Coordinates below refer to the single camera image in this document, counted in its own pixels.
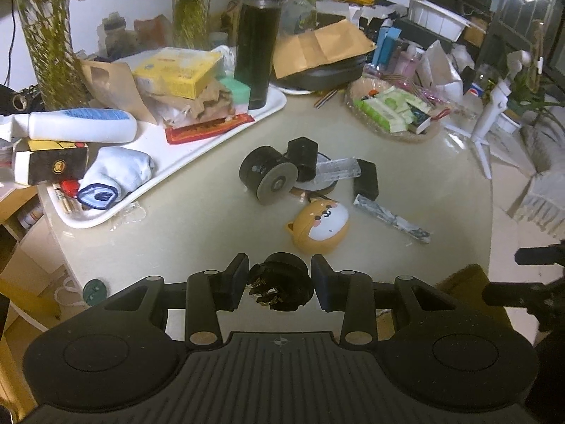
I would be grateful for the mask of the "black round plug adapter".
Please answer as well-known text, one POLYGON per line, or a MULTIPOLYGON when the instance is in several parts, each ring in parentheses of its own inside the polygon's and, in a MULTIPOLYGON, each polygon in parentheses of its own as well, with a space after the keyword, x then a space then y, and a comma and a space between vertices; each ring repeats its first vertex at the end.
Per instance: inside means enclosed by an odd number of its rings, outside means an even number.
POLYGON ((308 266, 286 252, 270 255, 249 271, 249 294, 258 304, 271 310, 293 312, 305 306, 313 297, 314 285, 308 274, 308 266))

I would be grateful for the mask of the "orange shiba dog case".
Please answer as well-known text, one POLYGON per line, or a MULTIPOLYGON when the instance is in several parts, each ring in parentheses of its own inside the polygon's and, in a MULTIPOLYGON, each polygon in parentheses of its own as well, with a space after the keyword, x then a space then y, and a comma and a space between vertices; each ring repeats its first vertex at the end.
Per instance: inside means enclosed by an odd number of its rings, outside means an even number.
POLYGON ((343 241, 349 226, 350 214, 342 203, 314 198, 285 229, 301 252, 316 255, 332 252, 343 241))

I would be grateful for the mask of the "grey marbled stick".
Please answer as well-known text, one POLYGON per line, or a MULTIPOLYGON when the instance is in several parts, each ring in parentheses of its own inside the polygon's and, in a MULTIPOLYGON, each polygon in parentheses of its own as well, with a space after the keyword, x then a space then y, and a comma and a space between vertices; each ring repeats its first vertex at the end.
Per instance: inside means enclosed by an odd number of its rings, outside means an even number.
POLYGON ((392 213, 388 209, 376 203, 374 200, 366 198, 361 194, 357 194, 354 197, 353 205, 356 209, 367 213, 369 216, 377 218, 388 226, 397 229, 397 231, 403 232, 405 235, 409 235, 411 239, 417 240, 423 244, 429 244, 431 242, 430 232, 427 232, 423 228, 410 223, 405 218, 392 213))

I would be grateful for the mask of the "black rectangular box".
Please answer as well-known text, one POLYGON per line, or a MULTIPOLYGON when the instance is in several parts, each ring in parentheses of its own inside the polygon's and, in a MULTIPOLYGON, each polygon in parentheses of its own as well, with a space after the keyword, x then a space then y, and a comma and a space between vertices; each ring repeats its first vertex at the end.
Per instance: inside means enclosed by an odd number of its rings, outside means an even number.
POLYGON ((353 196, 362 196, 375 201, 379 194, 376 165, 373 162, 358 159, 360 175, 353 180, 353 196))

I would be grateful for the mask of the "round wooden coaster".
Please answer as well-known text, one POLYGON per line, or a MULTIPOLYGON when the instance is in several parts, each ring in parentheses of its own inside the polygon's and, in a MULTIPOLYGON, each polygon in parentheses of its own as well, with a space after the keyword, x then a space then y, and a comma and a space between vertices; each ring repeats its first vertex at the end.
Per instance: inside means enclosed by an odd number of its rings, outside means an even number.
POLYGON ((293 193, 322 193, 326 195, 331 193, 337 185, 337 181, 331 182, 315 182, 314 180, 308 182, 296 182, 293 186, 293 193))

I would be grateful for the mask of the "clear plastic wrapper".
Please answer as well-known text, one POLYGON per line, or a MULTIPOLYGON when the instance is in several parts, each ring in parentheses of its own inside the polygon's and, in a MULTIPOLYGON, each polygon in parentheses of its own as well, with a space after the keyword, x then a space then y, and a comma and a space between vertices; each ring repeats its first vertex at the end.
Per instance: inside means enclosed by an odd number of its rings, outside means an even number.
POLYGON ((316 183, 354 179, 361 175, 361 167, 356 158, 342 158, 320 162, 316 165, 316 183))

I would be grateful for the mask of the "black hexagonal box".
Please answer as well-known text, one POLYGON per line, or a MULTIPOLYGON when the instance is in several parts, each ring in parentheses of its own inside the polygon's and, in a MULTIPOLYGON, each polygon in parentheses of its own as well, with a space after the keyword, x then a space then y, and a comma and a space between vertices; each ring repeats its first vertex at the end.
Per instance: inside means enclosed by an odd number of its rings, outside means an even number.
POLYGON ((308 137, 299 137, 287 144, 286 158, 297 167, 299 182, 309 182, 314 179, 317 157, 318 144, 308 137))

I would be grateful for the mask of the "light blue rolled socks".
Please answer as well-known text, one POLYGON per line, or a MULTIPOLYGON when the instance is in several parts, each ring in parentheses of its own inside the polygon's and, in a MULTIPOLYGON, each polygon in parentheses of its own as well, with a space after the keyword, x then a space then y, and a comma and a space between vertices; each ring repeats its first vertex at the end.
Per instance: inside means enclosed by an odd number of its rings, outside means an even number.
POLYGON ((153 170, 153 160, 144 152, 102 147, 79 181, 77 200, 90 209, 108 210, 148 182, 153 170))

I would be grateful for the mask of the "red flat packet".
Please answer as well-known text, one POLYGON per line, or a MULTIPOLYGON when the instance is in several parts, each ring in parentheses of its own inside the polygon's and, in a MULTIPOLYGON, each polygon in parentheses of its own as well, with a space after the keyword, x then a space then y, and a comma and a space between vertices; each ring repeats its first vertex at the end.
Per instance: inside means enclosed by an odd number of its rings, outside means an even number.
POLYGON ((200 124, 192 124, 179 128, 167 127, 166 139, 170 145, 181 145, 223 135, 241 125, 254 123, 249 114, 239 114, 230 119, 208 120, 200 124))

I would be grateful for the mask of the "woven basket tray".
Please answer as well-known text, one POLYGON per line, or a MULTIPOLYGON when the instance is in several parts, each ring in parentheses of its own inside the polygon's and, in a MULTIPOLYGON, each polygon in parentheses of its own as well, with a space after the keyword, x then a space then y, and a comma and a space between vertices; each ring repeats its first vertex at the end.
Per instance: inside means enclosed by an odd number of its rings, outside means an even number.
POLYGON ((360 78, 346 90, 345 103, 365 127, 401 143, 425 143, 440 135, 435 110, 417 95, 383 79, 360 78))

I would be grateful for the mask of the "black yellow small box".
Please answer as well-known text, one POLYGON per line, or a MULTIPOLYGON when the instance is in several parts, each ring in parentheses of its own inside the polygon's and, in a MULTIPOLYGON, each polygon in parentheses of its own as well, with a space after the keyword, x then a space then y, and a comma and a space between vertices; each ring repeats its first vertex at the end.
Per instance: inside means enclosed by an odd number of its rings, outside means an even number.
POLYGON ((12 157, 14 180, 26 186, 81 180, 87 163, 86 143, 22 139, 12 157))

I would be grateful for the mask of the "black oval case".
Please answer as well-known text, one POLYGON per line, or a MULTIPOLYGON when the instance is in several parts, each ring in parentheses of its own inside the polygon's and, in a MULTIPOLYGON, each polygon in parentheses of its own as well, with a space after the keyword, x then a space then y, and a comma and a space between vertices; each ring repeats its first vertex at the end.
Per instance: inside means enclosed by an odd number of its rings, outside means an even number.
POLYGON ((274 85, 285 89, 319 92, 356 81, 362 76, 367 56, 357 55, 327 65, 320 65, 284 78, 273 78, 274 85))

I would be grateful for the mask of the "yellow cardboard box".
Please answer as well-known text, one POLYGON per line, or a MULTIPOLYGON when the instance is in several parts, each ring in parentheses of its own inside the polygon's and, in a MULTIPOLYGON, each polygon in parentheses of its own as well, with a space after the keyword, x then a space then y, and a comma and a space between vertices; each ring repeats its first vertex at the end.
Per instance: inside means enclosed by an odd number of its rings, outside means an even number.
POLYGON ((144 93, 194 100, 215 78, 222 58, 219 52, 167 47, 142 61, 132 74, 144 93))

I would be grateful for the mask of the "brown paper envelope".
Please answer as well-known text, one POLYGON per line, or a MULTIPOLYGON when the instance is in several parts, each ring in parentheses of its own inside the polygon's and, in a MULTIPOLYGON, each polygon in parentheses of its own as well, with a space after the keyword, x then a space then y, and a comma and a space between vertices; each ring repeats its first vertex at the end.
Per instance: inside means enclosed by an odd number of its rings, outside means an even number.
POLYGON ((279 80, 312 68, 366 55, 374 48, 374 42, 347 19, 300 35, 285 35, 277 40, 274 51, 275 77, 279 80))

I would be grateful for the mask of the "black thermos bottle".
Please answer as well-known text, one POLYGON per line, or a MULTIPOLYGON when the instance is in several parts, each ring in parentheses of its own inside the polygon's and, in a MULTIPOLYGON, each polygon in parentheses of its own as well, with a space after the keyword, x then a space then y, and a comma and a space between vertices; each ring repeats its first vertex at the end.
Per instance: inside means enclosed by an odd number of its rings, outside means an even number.
POLYGON ((250 109, 266 104, 284 0, 243 0, 234 78, 250 88, 250 109))

